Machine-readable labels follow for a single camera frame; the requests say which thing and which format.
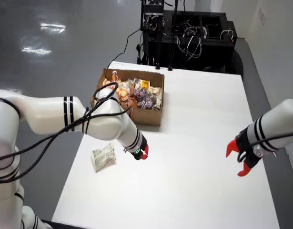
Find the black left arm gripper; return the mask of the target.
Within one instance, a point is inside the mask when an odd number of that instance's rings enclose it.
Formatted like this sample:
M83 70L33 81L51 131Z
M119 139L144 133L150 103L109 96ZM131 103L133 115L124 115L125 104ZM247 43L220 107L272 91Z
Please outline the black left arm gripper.
M136 146L133 148L133 156L136 160L146 160L149 155L149 146L143 135L139 136Z

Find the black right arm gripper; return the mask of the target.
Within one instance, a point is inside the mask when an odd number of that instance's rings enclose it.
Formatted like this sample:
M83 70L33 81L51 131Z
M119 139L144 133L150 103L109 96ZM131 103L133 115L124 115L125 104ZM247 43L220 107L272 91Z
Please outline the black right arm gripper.
M237 162L243 163L243 169L238 172L237 176L244 177L250 171L250 167L254 167L260 160L254 152L253 148L248 141L247 130L242 130L236 137L232 140L226 149L226 157L230 155L231 152L239 153L237 156Z

